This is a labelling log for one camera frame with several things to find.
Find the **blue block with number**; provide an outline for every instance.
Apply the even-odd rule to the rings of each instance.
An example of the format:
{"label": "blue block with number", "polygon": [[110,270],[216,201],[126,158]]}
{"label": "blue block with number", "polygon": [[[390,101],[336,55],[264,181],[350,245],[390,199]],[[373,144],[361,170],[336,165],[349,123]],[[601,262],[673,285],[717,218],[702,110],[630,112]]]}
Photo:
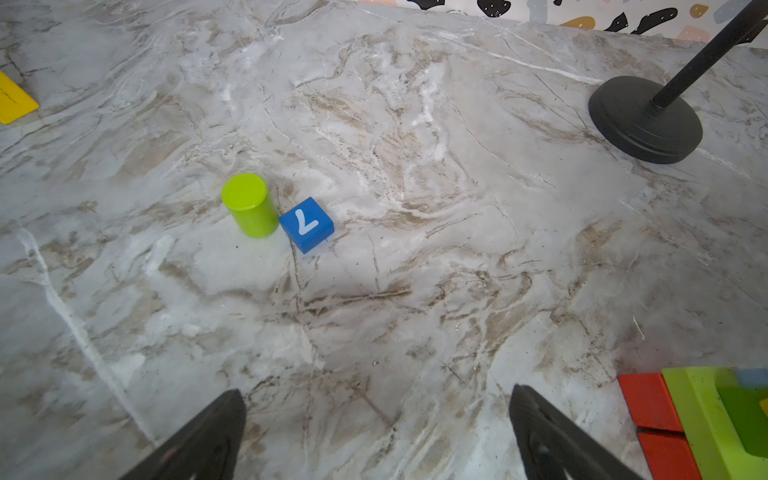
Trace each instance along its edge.
{"label": "blue block with number", "polygon": [[280,225],[301,253],[309,252],[333,233],[333,220],[312,197],[280,217]]}

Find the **gray marble tabletop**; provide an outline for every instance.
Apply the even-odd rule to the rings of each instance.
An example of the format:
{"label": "gray marble tabletop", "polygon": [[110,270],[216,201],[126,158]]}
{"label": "gray marble tabletop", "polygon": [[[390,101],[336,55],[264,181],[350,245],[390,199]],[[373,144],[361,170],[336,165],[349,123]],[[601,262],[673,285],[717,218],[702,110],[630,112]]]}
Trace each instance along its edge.
{"label": "gray marble tabletop", "polygon": [[[225,389],[237,478],[524,478],[534,386],[648,477],[617,374],[765,366],[768,52],[674,166],[587,99],[701,45],[347,2],[8,0],[0,476],[117,478]],[[254,172],[336,233],[220,201]]]}

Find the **terrazzo patterned wall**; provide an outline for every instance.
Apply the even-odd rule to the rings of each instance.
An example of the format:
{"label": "terrazzo patterned wall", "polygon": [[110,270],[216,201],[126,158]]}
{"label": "terrazzo patterned wall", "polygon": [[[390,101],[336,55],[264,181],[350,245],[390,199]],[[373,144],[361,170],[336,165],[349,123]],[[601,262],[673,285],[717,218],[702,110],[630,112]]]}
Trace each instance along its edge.
{"label": "terrazzo patterned wall", "polygon": [[[709,41],[749,0],[360,0],[635,35]],[[742,43],[768,48],[768,20]]]}

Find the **yellow block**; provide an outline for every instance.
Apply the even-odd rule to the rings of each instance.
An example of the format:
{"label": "yellow block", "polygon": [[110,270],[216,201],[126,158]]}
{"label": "yellow block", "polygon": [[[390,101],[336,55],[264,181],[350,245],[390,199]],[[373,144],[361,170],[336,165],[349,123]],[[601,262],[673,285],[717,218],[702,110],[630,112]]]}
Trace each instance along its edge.
{"label": "yellow block", "polygon": [[7,125],[38,108],[38,102],[0,71],[0,122]]}

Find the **green cylinder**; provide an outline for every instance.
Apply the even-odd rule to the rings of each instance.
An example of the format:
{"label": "green cylinder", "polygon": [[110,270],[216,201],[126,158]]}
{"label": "green cylinder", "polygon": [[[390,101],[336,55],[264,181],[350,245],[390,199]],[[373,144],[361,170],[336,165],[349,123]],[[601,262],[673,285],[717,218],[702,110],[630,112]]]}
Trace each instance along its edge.
{"label": "green cylinder", "polygon": [[269,188],[256,174],[239,174],[227,180],[221,189],[221,201],[248,237],[264,238],[280,223]]}

